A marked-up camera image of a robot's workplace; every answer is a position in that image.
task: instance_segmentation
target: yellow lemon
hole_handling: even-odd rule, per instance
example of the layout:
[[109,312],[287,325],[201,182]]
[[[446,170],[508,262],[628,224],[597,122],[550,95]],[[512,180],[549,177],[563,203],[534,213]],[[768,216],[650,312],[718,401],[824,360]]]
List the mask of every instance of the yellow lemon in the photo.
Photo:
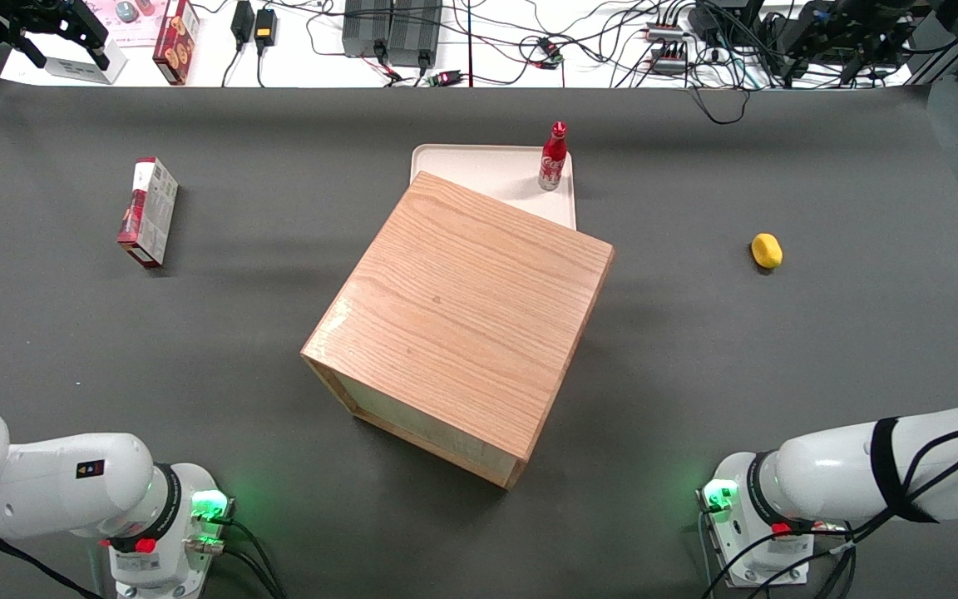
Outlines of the yellow lemon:
[[753,260],[764,269],[777,269],[783,262],[783,248],[775,235],[760,234],[753,238]]

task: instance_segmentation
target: gray table surface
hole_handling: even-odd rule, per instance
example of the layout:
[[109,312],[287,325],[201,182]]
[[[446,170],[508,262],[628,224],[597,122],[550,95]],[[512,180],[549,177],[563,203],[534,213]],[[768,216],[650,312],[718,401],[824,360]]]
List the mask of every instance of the gray table surface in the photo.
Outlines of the gray table surface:
[[[737,92],[706,96],[737,112]],[[510,493],[350,418],[298,349],[422,143],[570,124],[616,262]],[[167,266],[114,243],[132,164],[183,185]],[[786,263],[753,268],[775,232]],[[212,91],[0,82],[0,414],[209,468],[301,598],[689,598],[723,456],[958,406],[958,190],[925,90]],[[68,534],[20,546],[91,585]],[[0,555],[0,597],[67,597]],[[234,562],[206,597],[261,596]],[[723,589],[720,597],[737,596]],[[777,589],[779,599],[806,597]],[[853,597],[958,597],[958,522],[895,522]]]

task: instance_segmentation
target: red bottle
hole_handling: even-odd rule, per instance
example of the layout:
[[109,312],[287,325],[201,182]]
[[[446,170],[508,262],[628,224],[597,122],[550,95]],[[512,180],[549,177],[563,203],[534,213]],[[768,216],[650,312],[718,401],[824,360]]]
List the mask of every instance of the red bottle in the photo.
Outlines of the red bottle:
[[549,141],[542,148],[542,166],[539,167],[539,185],[547,192],[556,189],[560,184],[560,173],[564,170],[564,159],[567,158],[567,143],[564,136],[567,134],[567,125],[563,121],[552,124],[549,132]]

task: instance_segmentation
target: white table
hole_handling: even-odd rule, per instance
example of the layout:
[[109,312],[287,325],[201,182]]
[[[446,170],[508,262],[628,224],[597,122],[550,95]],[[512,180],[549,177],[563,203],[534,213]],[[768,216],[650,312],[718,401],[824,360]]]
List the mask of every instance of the white table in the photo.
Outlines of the white table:
[[[445,27],[442,27],[440,38],[438,38],[440,48],[438,48],[437,63],[431,72],[449,71],[449,69],[467,72],[468,37],[460,32],[467,30],[465,1],[445,0],[447,7],[442,10],[442,23]],[[214,0],[206,0],[206,2],[209,3],[210,8],[217,8],[218,4]],[[522,27],[531,27],[531,29],[542,29],[536,22],[536,8],[525,0],[486,0],[482,3],[479,0],[472,0],[472,2],[476,4],[472,9],[472,34],[475,35],[472,39],[472,71],[477,76],[499,81],[510,81],[520,76],[520,79],[514,83],[516,87],[608,87],[610,78],[613,81],[619,81],[627,73],[624,69],[616,68],[612,64],[595,63],[574,45],[562,50],[564,63],[562,68],[556,71],[543,71],[533,66],[525,69],[524,65],[516,61],[520,58],[516,42],[531,33],[486,22],[482,17],[520,24]],[[535,0],[535,3],[537,16],[542,26],[555,32],[561,31],[575,19],[588,14],[597,4],[596,0]],[[605,5],[593,17],[576,24],[567,33],[573,37],[588,37],[588,35],[596,34],[609,15],[630,7],[632,3]],[[254,5],[254,10],[258,10],[263,5],[254,0],[251,0],[251,4]],[[802,1],[796,2],[798,10],[802,4]],[[456,5],[461,11],[450,10],[450,5]],[[276,10],[279,17],[279,30],[277,45],[265,50],[262,61],[262,82],[266,87],[382,87],[388,83],[387,77],[365,64],[361,58],[326,57],[313,51],[313,46],[316,46],[316,49],[323,53],[342,52],[343,17],[316,16],[313,18],[314,12],[319,10],[318,3],[305,5],[305,7],[283,7],[276,4],[270,7]],[[775,0],[768,3],[765,11],[786,12],[787,8],[788,2]],[[218,12],[197,8],[202,26],[198,35],[194,61],[191,63],[189,83],[187,83],[190,87],[220,86],[225,69],[235,56],[235,39],[229,31],[234,10],[235,0],[225,1],[224,7]],[[329,11],[342,12],[342,10],[343,3],[339,0]],[[682,26],[687,24],[687,12],[688,10],[682,11],[679,17],[679,23]],[[617,57],[622,51],[622,60],[617,58],[620,63],[634,65],[646,48],[649,48],[649,43],[644,41],[642,34],[639,33],[647,18],[651,17],[638,16],[623,27],[623,37],[629,38],[627,42],[620,44],[619,49],[616,49]],[[307,22],[309,31],[312,32],[312,42],[305,27]],[[494,42],[495,46],[491,46],[476,37],[491,37],[511,44]],[[31,38],[48,56],[79,58],[86,56],[79,47],[54,35],[32,35]],[[615,32],[605,35],[605,53],[611,51],[613,38],[615,38]],[[588,45],[594,49],[596,49],[596,43],[597,39],[588,41]],[[691,58],[696,57],[699,42],[690,42],[689,50],[691,50],[689,53]],[[121,87],[166,87],[168,85],[151,60],[151,48],[125,48],[123,53],[129,58],[129,62],[114,85],[121,85]],[[746,58],[743,62],[749,63],[746,69],[753,80],[761,84],[768,82],[767,76],[755,60]],[[256,56],[254,43],[251,42],[244,47],[242,56],[229,72],[228,87],[257,87],[256,69],[258,69],[258,56]],[[403,67],[396,71],[406,78],[415,78],[418,74],[416,68]],[[827,76],[805,76],[795,83],[795,87],[815,87],[817,84],[832,80],[835,75],[836,73],[832,72]],[[885,80],[885,84],[901,84],[909,76],[908,69],[904,67],[894,75],[890,75]],[[23,54],[17,51],[11,53],[1,77],[34,85],[95,85],[48,75],[42,69],[32,65]],[[731,73],[729,67],[701,67],[697,69],[696,78],[706,85],[716,87],[721,84],[719,83],[721,78],[723,81],[730,81]],[[638,75],[635,83],[639,81],[642,87],[684,87],[685,85],[685,80],[681,77],[660,78],[650,75],[642,81],[642,76]],[[412,84],[412,81],[399,83],[398,86],[409,84]],[[475,80],[472,84],[475,87],[495,85],[480,80]]]

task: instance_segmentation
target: wood grain surface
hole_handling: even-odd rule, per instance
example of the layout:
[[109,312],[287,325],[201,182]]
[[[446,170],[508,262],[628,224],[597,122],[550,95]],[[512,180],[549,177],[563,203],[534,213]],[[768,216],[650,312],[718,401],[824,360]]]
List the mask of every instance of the wood grain surface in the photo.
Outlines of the wood grain surface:
[[301,353],[527,462],[614,254],[422,173]]

